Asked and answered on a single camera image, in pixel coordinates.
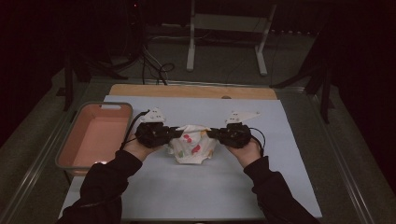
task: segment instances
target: person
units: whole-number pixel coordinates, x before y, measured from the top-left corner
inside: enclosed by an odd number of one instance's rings
[[[253,181],[252,191],[269,223],[319,223],[292,197],[282,174],[269,169],[268,157],[261,156],[258,142],[251,139],[243,148],[227,148]],[[64,209],[57,224],[119,224],[120,196],[128,187],[128,177],[134,175],[146,157],[158,149],[131,141],[116,152],[113,161],[93,165],[81,186],[79,200]]]

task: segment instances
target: tray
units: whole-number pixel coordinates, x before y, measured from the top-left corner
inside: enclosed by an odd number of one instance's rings
[[[132,114],[132,106],[127,103],[83,105],[58,152],[58,167],[71,175],[85,175],[95,163],[113,160]]]

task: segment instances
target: black sleeve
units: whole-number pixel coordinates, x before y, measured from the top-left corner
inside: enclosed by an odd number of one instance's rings
[[[119,150],[108,164],[96,163],[87,173],[80,190],[80,199],[63,211],[58,224],[120,223],[121,194],[128,187],[142,162],[127,151]]]
[[[269,223],[319,223],[293,198],[283,175],[269,169],[268,157],[254,161],[244,172],[253,180],[252,191]]]

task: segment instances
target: white cloth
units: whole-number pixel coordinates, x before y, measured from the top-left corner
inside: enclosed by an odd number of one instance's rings
[[[183,134],[168,144],[168,153],[174,154],[177,162],[201,164],[203,160],[212,158],[217,140],[207,136],[206,131],[210,128],[186,125],[177,130],[183,130]]]

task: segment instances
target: table leg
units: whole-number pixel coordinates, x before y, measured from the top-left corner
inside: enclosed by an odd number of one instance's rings
[[[256,57],[257,57],[257,64],[259,65],[260,75],[267,76],[267,67],[265,66],[264,57],[262,56],[262,50],[264,49],[265,41],[267,40],[268,34],[270,33],[272,19],[274,17],[276,10],[276,5],[271,6],[270,15],[266,18],[264,24],[264,31],[262,33],[262,42],[255,47]]]
[[[187,71],[192,72],[194,70],[194,57],[195,57],[195,0],[191,0],[191,20],[190,20],[190,46],[189,54],[187,55]]]

